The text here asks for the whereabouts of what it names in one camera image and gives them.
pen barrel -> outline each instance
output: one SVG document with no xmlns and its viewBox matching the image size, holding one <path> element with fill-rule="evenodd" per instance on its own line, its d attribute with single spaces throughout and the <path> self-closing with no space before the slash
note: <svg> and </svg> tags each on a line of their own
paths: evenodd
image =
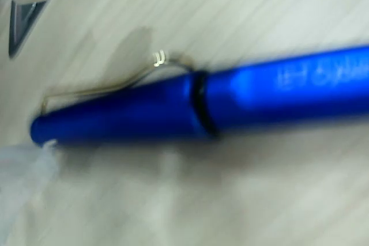
<svg viewBox="0 0 369 246">
<path fill-rule="evenodd" d="M 39 145 L 206 138 L 275 123 L 369 113 L 369 47 L 189 73 L 38 116 Z"/>
<path fill-rule="evenodd" d="M 39 145 L 207 137 L 195 110 L 194 85 L 204 73 L 190 73 L 38 116 L 31 138 Z"/>
<path fill-rule="evenodd" d="M 368 113 L 369 47 L 215 73 L 206 102 L 221 130 Z"/>
</svg>

dark triangular object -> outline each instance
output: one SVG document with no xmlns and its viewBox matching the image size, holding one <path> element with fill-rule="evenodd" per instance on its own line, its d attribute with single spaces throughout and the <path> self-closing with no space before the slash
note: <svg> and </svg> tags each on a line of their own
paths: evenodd
<svg viewBox="0 0 369 246">
<path fill-rule="evenodd" d="M 14 1 L 12 2 L 9 32 L 10 58 L 13 58 L 18 53 L 18 50 L 27 38 L 32 25 L 35 23 L 45 4 L 46 2 L 35 2 L 26 5 L 18 5 Z"/>
</svg>

metal clip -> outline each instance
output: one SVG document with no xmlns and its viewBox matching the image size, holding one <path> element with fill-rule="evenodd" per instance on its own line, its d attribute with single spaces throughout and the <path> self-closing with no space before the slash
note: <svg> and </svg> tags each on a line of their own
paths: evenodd
<svg viewBox="0 0 369 246">
<path fill-rule="evenodd" d="M 186 71 L 194 70 L 192 64 L 187 64 L 184 61 L 181 61 L 179 59 L 168 59 L 168 57 L 166 56 L 163 50 L 160 50 L 159 52 L 155 52 L 153 56 L 154 56 L 154 63 L 144 66 L 141 70 L 134 73 L 130 78 L 122 82 L 119 82 L 117 84 L 112 84 L 112 85 L 104 86 L 101 88 L 78 90 L 75 92 L 59 92 L 59 93 L 46 94 L 43 97 L 43 101 L 41 103 L 40 113 L 42 115 L 46 113 L 48 102 L 51 98 L 97 96 L 97 95 L 111 93 L 111 92 L 124 89 L 124 88 L 130 88 L 136 85 L 137 83 L 139 83 L 140 81 L 142 81 L 144 78 L 146 78 L 151 73 L 153 73 L 156 69 L 162 68 L 163 66 L 181 67 L 185 69 Z"/>
</svg>

light wooden surface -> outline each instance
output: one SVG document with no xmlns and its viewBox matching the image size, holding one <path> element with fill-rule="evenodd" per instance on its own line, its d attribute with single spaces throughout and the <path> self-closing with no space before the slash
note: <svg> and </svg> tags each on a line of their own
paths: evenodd
<svg viewBox="0 0 369 246">
<path fill-rule="evenodd" d="M 15 60 L 0 24 L 0 145 L 51 86 L 123 78 L 159 49 L 198 68 L 369 40 L 369 0 L 53 0 Z M 368 245 L 369 124 L 218 143 L 65 149 L 8 245 Z"/>
</svg>

wooden table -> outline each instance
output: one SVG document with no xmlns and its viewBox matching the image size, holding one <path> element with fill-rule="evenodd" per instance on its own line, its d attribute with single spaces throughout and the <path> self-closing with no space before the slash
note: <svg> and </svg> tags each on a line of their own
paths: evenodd
<svg viewBox="0 0 369 246">
<path fill-rule="evenodd" d="M 364 44 L 369 0 L 52 0 L 20 55 L 0 19 L 0 145 L 53 86 L 125 78 L 159 49 L 217 70 Z M 365 120 L 217 143 L 64 149 L 8 245 L 368 245 Z"/>
</svg>

